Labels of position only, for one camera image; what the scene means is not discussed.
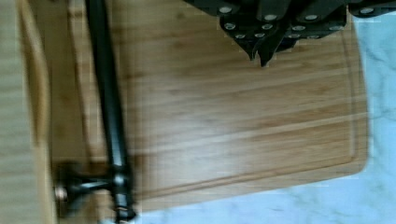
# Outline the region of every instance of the rivet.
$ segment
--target rivet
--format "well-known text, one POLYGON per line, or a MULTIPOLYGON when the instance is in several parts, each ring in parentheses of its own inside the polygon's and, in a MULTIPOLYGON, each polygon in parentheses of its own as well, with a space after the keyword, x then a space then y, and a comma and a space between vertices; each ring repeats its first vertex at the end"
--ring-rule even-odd
POLYGON ((221 7, 219 8, 219 12, 226 14, 226 13, 230 13, 231 11, 233 11, 233 9, 231 7, 221 7))
POLYGON ((245 36, 246 36, 246 35, 235 35, 235 38, 237 38, 237 39, 243 39, 243 38, 245 38, 245 36))
POLYGON ((265 36, 265 33, 258 33, 258 34, 255 34, 254 36, 256 36, 257 38, 262 38, 265 36))
POLYGON ((55 197, 58 201, 65 201, 67 200, 67 191, 64 187, 55 187, 55 197))
POLYGON ((277 15, 272 15, 272 14, 264 16, 264 19, 266 21, 274 21, 274 20, 276 20, 276 18, 277 18, 277 15))
POLYGON ((297 26, 291 27, 291 29, 292 29, 293 31, 303 31, 303 30, 305 30, 305 26, 297 25, 297 26))
POLYGON ((332 27, 329 28, 329 30, 331 30, 331 31, 344 30, 344 26, 332 26, 332 27))
POLYGON ((299 38, 301 35, 289 35, 289 38, 299 38))
POLYGON ((262 26, 262 29, 263 30, 271 30, 272 28, 274 27, 274 25, 273 24, 264 24, 263 26, 262 26))
POLYGON ((314 20, 316 20, 317 18, 318 18, 317 15, 308 15, 308 16, 305 17, 305 20, 306 20, 306 21, 314 21, 314 20))
POLYGON ((226 30, 233 30, 235 29, 235 27, 236 27, 235 23, 227 22, 224 24, 224 28, 226 30))
POLYGON ((372 7, 364 7, 360 11, 361 14, 369 14, 372 12, 374 12, 374 9, 372 7))

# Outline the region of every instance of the wood grain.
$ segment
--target wood grain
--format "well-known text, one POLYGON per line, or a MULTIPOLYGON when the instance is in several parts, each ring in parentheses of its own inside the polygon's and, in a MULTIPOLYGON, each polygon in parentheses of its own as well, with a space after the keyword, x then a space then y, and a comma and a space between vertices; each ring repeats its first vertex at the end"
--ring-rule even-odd
POLYGON ((92 206, 73 218, 57 218, 52 190, 59 162, 89 163, 67 9, 66 1, 20 1, 41 223, 46 224, 97 221, 92 206))
POLYGON ((42 224, 16 2, 0 11, 0 223, 42 224))
MULTIPOLYGON (((215 18, 182 1, 116 0, 108 7, 142 210, 362 168, 366 96, 352 26, 300 41, 261 69, 215 18)), ((70 20, 87 141, 92 161, 101 163, 105 144, 81 1, 73 1, 70 20)))

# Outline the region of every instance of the black metal rod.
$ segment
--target black metal rod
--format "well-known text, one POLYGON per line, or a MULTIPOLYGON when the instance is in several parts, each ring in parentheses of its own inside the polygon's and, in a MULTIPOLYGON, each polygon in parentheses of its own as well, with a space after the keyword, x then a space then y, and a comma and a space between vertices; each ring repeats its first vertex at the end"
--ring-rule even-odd
POLYGON ((96 81, 105 129, 111 194, 116 222, 134 217, 132 209, 132 171, 128 160, 122 121, 119 87, 104 0, 86 0, 96 81))

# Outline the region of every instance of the marble countertop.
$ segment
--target marble countertop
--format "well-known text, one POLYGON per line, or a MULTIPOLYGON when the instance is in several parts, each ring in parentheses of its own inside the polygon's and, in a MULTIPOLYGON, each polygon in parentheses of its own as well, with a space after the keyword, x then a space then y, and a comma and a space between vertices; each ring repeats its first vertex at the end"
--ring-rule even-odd
POLYGON ((354 18, 354 22, 370 122, 370 155, 363 171, 303 186, 143 213, 135 223, 396 223, 396 13, 369 20, 354 18))

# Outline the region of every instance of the wooden cutting board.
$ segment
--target wooden cutting board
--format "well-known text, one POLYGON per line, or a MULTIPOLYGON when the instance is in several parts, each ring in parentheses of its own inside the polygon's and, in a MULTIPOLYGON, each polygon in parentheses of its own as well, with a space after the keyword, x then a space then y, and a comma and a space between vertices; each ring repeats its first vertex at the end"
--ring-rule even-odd
MULTIPOLYGON (((366 100, 352 26, 266 68, 179 0, 108 4, 137 195, 163 209, 358 172, 366 100)), ((92 161, 106 161, 83 5, 71 22, 92 161)), ((104 209, 104 198, 99 199, 104 209)))

